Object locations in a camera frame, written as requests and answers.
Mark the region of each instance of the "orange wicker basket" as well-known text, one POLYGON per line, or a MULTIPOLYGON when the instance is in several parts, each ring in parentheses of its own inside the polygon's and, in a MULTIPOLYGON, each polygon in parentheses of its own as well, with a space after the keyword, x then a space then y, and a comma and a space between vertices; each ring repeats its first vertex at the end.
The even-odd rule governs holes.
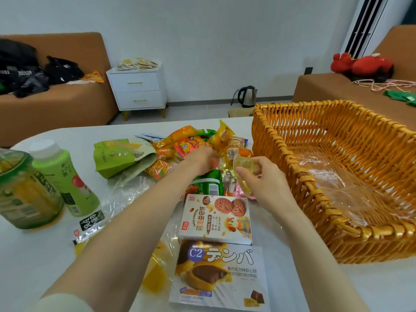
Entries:
POLYGON ((415 132, 351 101, 256 105, 253 116, 254 155, 284 171, 296 202, 339 263, 416 255, 415 132), (299 164, 293 149, 303 147, 319 149, 352 177, 410 207, 395 216, 397 205, 386 210, 374 201, 364 215, 368 225, 352 225, 299 164))

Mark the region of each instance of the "stuffed toy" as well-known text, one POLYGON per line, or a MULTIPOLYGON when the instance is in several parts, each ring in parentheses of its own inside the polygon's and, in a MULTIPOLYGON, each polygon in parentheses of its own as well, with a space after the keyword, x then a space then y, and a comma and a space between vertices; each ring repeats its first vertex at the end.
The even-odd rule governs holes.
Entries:
POLYGON ((372 54, 353 60, 347 52, 344 52, 342 55, 334 55, 331 70, 335 73, 344 74, 352 81, 374 79, 376 82, 385 82, 392 78, 394 66, 388 57, 380 54, 372 54))

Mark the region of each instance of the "bottle cap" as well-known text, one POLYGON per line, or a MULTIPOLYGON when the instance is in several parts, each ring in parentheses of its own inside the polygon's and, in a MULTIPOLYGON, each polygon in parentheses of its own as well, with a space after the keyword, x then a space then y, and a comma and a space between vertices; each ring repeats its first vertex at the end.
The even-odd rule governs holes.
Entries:
POLYGON ((44 139, 35 141, 29 148, 29 153, 34 159, 47 159, 59 153, 61 148, 53 140, 44 139))

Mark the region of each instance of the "floor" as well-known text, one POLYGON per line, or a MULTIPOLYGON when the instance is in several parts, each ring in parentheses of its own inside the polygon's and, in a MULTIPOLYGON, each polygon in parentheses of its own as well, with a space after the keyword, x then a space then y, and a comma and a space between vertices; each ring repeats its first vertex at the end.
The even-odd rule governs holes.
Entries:
POLYGON ((128 120, 123 120, 120 112, 110 125, 157 123, 161 121, 179 121, 192 119, 228 118, 227 111, 231 108, 240 108, 239 103, 195 106, 169 106, 165 109, 166 118, 163 118, 157 109, 133 110, 128 114, 128 120))

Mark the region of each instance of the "brown sofa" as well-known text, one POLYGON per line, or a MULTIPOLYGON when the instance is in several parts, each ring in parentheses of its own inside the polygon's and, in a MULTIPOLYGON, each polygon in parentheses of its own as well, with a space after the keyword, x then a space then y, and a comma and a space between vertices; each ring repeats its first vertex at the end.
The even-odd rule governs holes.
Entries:
MULTIPOLYGON (((416 25, 400 25, 388 32, 374 52, 393 60, 393 79, 416 81, 415 47, 416 25)), ((416 88, 407 90, 416 92, 416 88)), ((352 100, 416 131, 416 108, 392 100, 382 93, 351 83, 341 74, 309 74, 299 77, 293 101, 352 100)))
POLYGON ((47 55, 78 63, 87 74, 97 70, 104 83, 60 84, 46 92, 22 99, 0 95, 0 146, 17 142, 44 131, 65 127, 106 125, 115 114, 114 100, 106 71, 110 62, 100 33, 4 35, 37 49, 41 66, 47 55))

